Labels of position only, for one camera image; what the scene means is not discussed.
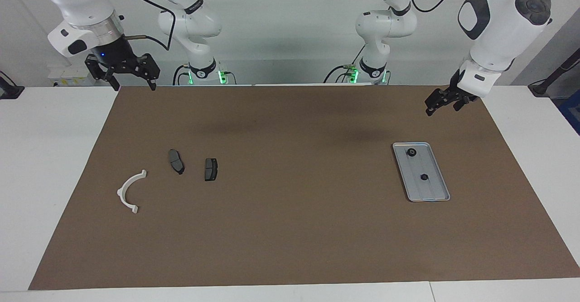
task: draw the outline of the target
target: metal tray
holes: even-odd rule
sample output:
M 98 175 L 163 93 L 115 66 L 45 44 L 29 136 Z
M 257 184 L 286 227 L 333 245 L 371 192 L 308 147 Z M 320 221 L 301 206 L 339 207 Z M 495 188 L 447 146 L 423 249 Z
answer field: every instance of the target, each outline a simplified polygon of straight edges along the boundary
M 451 198 L 428 143 L 394 143 L 393 151 L 410 201 Z

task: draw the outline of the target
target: white plastic bracket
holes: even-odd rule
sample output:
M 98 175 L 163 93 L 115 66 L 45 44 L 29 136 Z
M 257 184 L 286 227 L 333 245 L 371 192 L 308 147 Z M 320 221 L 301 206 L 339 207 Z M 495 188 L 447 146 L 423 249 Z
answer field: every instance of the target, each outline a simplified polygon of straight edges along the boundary
M 129 207 L 131 209 L 131 211 L 133 211 L 133 214 L 137 213 L 137 211 L 139 210 L 139 207 L 137 207 L 135 205 L 131 205 L 130 203 L 128 203 L 127 200 L 125 199 L 125 193 L 127 193 L 127 189 L 129 188 L 129 186 L 131 186 L 131 184 L 133 184 L 137 180 L 145 178 L 146 176 L 147 176 L 147 171 L 143 170 L 141 173 L 130 177 L 129 180 L 127 180 L 125 182 L 125 184 L 123 184 L 123 186 L 116 191 L 116 195 L 118 195 L 120 197 L 123 205 Z

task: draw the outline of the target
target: brown mat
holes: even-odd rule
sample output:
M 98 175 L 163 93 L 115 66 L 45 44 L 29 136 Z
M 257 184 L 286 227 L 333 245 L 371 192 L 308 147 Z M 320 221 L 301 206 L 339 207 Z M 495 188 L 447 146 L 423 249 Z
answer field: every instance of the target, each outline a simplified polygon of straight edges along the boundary
M 485 106 L 427 118 L 432 90 L 123 88 L 30 289 L 580 277 Z M 451 201 L 406 199 L 396 141 Z

